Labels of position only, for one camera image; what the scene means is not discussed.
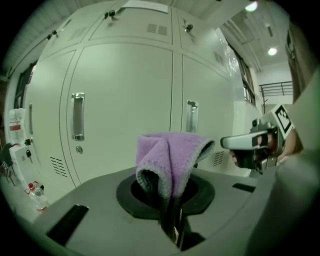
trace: lock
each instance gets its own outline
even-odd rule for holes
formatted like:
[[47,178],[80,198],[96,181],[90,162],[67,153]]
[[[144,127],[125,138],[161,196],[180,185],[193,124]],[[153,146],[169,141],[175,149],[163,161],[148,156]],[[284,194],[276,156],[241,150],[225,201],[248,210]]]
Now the lock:
[[192,24],[189,24],[189,25],[186,26],[184,31],[187,32],[187,33],[190,33],[193,28],[194,28],[194,26]]
[[116,15],[115,10],[109,11],[109,17],[110,17],[111,20],[113,20],[115,18],[115,15]]
[[77,146],[75,147],[75,151],[76,151],[77,153],[79,153],[79,154],[82,154],[82,153],[84,152],[83,149],[82,149],[82,147],[79,146],[79,145],[77,145]]

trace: white cabinet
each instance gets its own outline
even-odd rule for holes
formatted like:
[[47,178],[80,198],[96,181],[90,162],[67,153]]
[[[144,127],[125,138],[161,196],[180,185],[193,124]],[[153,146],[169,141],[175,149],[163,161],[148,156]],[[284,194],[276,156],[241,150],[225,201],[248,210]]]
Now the white cabinet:
[[172,44],[171,10],[163,13],[141,8],[124,8],[115,19],[101,21],[90,40],[102,38],[144,38]]
[[[80,120],[83,111],[83,122],[74,121],[83,125],[84,140],[73,139],[78,132],[69,122],[65,149],[81,183],[135,166],[137,137],[170,130],[172,58],[170,50],[141,44],[84,48],[67,109],[68,121]],[[73,104],[74,93],[84,93],[83,108]]]
[[[224,77],[204,64],[183,56],[182,132],[186,131],[187,101],[198,103],[197,133],[215,141],[214,151],[221,151],[220,139],[232,134],[234,105],[232,87]],[[214,154],[198,167],[212,171]]]
[[[181,47],[227,72],[224,45],[215,30],[187,12],[177,9],[177,14]],[[193,26],[189,33],[185,31],[187,25]]]
[[125,8],[103,19],[119,7],[106,1],[76,11],[48,42],[28,86],[35,157],[51,202],[135,166],[139,135],[185,132],[187,101],[198,103],[197,133],[215,140],[199,168],[216,171],[220,138],[233,134],[232,82],[219,35],[174,8]]
[[33,133],[29,136],[33,137],[35,152],[31,157],[37,159],[39,174],[44,180],[57,184],[66,192],[74,189],[75,185],[62,150],[59,106],[64,79],[74,53],[72,51],[38,62],[26,97],[25,121],[32,126]]
[[40,61],[59,50],[80,43],[94,23],[102,20],[104,13],[114,4],[115,1],[105,1],[88,5],[74,12],[57,29],[57,35],[51,37],[41,54]]

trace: air vent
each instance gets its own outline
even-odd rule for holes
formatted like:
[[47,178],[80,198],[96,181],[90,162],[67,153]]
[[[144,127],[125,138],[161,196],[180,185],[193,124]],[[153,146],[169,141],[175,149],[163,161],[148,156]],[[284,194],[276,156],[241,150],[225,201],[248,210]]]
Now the air vent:
[[158,34],[166,36],[167,35],[167,27],[166,26],[159,26]]
[[156,33],[157,25],[156,24],[149,24],[146,31],[149,33]]
[[214,154],[214,161],[213,161],[213,167],[218,166],[222,163],[223,159],[224,159],[224,151],[220,151],[220,152],[216,152]]
[[57,175],[68,177],[67,171],[66,171],[66,169],[64,167],[64,164],[63,164],[62,160],[60,160],[58,158],[51,157],[51,156],[50,156],[50,160],[51,160],[51,163],[52,163],[52,166],[53,166],[53,170],[55,171],[55,173]]
[[224,64],[224,59],[221,57],[221,55],[220,54],[218,54],[216,51],[214,52],[214,57],[215,57],[215,60],[217,61],[217,62],[219,62],[221,65],[225,65]]
[[270,27],[270,26],[267,26],[266,28],[268,29],[269,35],[270,35],[270,37],[272,38],[272,37],[274,36],[274,34],[272,33],[271,27]]
[[76,30],[73,32],[73,34],[71,35],[69,41],[81,37],[81,36],[84,34],[84,32],[86,31],[86,29],[87,29],[86,26],[85,26],[85,27],[82,27],[82,28],[76,29]]

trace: black slot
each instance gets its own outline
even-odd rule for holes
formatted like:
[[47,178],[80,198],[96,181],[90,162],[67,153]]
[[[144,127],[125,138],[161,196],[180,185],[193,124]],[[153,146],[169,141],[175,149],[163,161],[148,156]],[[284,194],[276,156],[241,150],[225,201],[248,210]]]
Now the black slot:
[[65,246],[88,211],[86,206],[74,205],[46,235]]
[[232,187],[235,189],[247,191],[250,193],[253,193],[256,189],[254,186],[245,185],[245,184],[241,184],[241,183],[236,183]]

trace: metal door handle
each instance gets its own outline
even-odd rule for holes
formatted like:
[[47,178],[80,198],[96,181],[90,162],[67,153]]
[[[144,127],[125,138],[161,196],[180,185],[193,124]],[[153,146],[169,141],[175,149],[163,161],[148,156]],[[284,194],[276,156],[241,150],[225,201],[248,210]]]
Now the metal door handle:
[[32,129],[32,104],[29,104],[29,133],[34,134],[34,130]]
[[196,133],[198,130],[199,103],[192,100],[186,102],[186,126],[187,133]]
[[72,139],[75,141],[85,140],[84,131],[84,105],[85,105],[85,93],[77,92],[71,96],[71,133]]

